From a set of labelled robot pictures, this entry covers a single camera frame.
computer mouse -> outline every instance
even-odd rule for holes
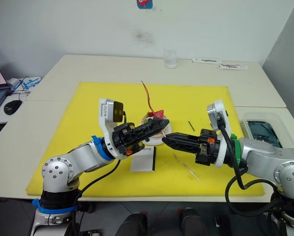
[[[8,102],[4,106],[4,112],[7,115],[12,115],[17,111],[17,109],[20,107],[21,104],[22,104],[21,100],[14,100],[14,101]]]

green ring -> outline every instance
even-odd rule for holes
[[[241,148],[240,148],[240,142],[238,139],[233,139],[233,141],[235,142],[235,157],[236,157],[236,161],[237,161],[237,165],[240,165],[240,161],[241,161]]]

black cord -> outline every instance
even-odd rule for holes
[[[124,205],[124,203],[123,202],[120,202],[121,203],[121,205],[130,213],[130,214],[133,214],[127,207],[126,207],[126,205]]]
[[[228,133],[226,131],[226,128],[224,125],[221,125],[219,127],[222,135],[224,136],[224,139],[227,143],[227,149],[229,151],[229,154],[230,154],[230,160],[231,160],[231,163],[232,163],[232,166],[234,168],[234,171],[235,171],[235,177],[236,177],[236,180],[237,180],[237,183],[239,185],[239,187],[243,190],[245,190],[245,186],[242,182],[242,179],[241,179],[241,175],[240,175],[240,169],[239,169],[239,166],[237,165],[237,160],[236,160],[236,157],[235,157],[235,153],[234,153],[234,150],[232,148],[232,145],[231,145],[231,141],[230,141],[230,138],[228,136]]]
[[[124,123],[126,123],[126,113],[123,111],[123,116],[124,116]]]
[[[220,131],[221,131],[222,135],[224,136],[224,139],[225,139],[225,141],[227,143],[227,149],[228,149],[228,151],[230,153],[230,160],[231,160],[232,166],[233,166],[233,168],[235,170],[235,177],[233,177],[229,181],[229,183],[227,184],[226,190],[225,190],[225,198],[226,198],[226,203],[227,203],[228,207],[232,211],[234,211],[235,213],[237,213],[239,215],[251,217],[251,216],[257,216],[257,215],[262,214],[262,213],[264,213],[266,211],[270,211],[270,210],[272,210],[272,208],[275,205],[282,203],[282,200],[276,199],[276,200],[270,202],[269,204],[267,204],[266,206],[260,208],[259,210],[246,211],[246,212],[236,209],[231,204],[231,202],[229,200],[229,190],[230,190],[231,185],[235,181],[238,182],[239,187],[241,189],[243,189],[243,190],[248,189],[249,187],[251,187],[253,184],[256,184],[256,183],[267,183],[273,188],[274,192],[277,191],[277,187],[276,187],[275,184],[273,184],[271,181],[269,181],[267,179],[256,179],[256,180],[250,181],[246,185],[244,185],[243,182],[242,182],[241,176],[248,171],[248,167],[246,166],[242,171],[240,171],[239,166],[237,164],[237,160],[236,160],[236,157],[235,157],[234,150],[233,150],[232,145],[231,145],[230,138],[229,138],[228,133],[226,131],[226,128],[225,128],[224,125],[220,125],[219,129],[220,129]]]
[[[23,85],[25,78],[30,78],[30,77],[29,76],[25,76],[23,78],[23,80],[20,82],[20,85],[21,85],[21,88],[22,88],[22,90],[20,90],[20,91],[27,91],[27,90],[25,90],[24,85]]]
[[[103,176],[96,178],[95,180],[91,181],[89,184],[87,184],[76,196],[74,204],[77,205],[78,199],[83,195],[83,193],[94,183],[97,183],[99,180],[102,180],[103,178],[107,177],[108,175],[112,174],[119,166],[121,160],[118,160],[117,164],[114,166],[112,170],[104,174]],[[78,236],[77,233],[77,226],[76,226],[76,211],[72,211],[72,227],[73,227],[73,233],[75,236]]]
[[[15,90],[15,91],[12,92],[12,94],[14,94],[16,92],[31,92],[31,91],[29,91],[29,90]]]
[[[247,172],[247,168],[243,169],[241,172],[240,172],[240,175],[243,175],[244,173]],[[228,207],[234,211],[235,213],[239,214],[239,215],[242,215],[242,216],[247,216],[247,217],[252,217],[252,216],[257,216],[259,214],[262,214],[264,212],[267,212],[267,211],[271,211],[272,208],[279,204],[279,203],[282,203],[282,201],[280,199],[275,199],[274,201],[268,203],[267,205],[265,205],[264,207],[256,210],[256,211],[240,211],[238,209],[236,209],[230,202],[229,200],[229,190],[230,190],[230,187],[231,185],[236,181],[236,177],[233,177],[229,183],[227,184],[227,187],[226,187],[226,190],[225,190],[225,197],[226,197],[226,203],[228,205]],[[261,183],[261,182],[264,182],[264,183],[268,183],[270,184],[272,187],[275,187],[276,186],[270,182],[269,180],[266,180],[266,179],[256,179],[256,180],[253,180],[251,182],[248,182],[245,186],[246,188],[249,188],[250,186],[252,186],[253,184],[256,184],[256,183]]]
[[[23,94],[23,93],[30,93],[29,91],[24,91],[24,92],[13,92],[12,94],[10,94],[9,96],[11,95],[15,95],[15,94]]]
[[[267,225],[268,225],[270,235],[274,236],[273,228],[272,228],[272,225],[271,225],[271,212],[269,212],[268,215],[267,215]]]
[[[82,216],[80,217],[79,225],[82,226],[82,221],[84,218],[85,212],[83,212]]]

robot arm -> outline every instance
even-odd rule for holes
[[[172,133],[163,138],[163,142],[173,149],[194,153],[198,164],[214,164],[216,167],[228,164],[234,169],[242,169],[262,178],[262,182],[274,182],[277,187],[271,201],[282,202],[276,218],[282,218],[294,227],[294,148],[277,148],[246,138],[237,140],[235,135],[231,135],[228,114],[221,100],[209,105],[207,112],[213,130],[202,129],[199,137]],[[219,129],[222,129],[222,136],[216,133]],[[230,145],[226,143],[225,135],[228,136]]]
[[[134,123],[123,120],[123,104],[109,99],[100,99],[99,125],[104,137],[92,136],[92,140],[78,146],[69,153],[48,159],[42,167],[43,192],[40,200],[33,200],[37,206],[31,236],[47,231],[45,227],[69,223],[71,212],[75,211],[79,197],[79,177],[123,160],[144,148],[143,140],[161,132],[167,126],[167,119],[153,119],[135,128]],[[63,235],[68,224],[56,227]]]

blue ring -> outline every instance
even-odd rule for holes
[[[42,206],[40,206],[39,199],[33,199],[32,205],[38,207],[39,211],[41,213],[44,213],[44,214],[62,214],[62,213],[68,213],[68,212],[71,212],[71,211],[76,210],[76,208],[77,208],[76,206],[71,206],[69,208],[50,210],[50,209],[46,209],[46,208],[43,208]]]
[[[102,156],[104,159],[106,159],[107,161],[112,161],[115,158],[111,158],[109,157],[103,150],[102,145],[101,145],[101,138],[98,138],[97,136],[93,135],[92,136],[93,142],[96,145],[97,151],[100,154],[100,156]]]

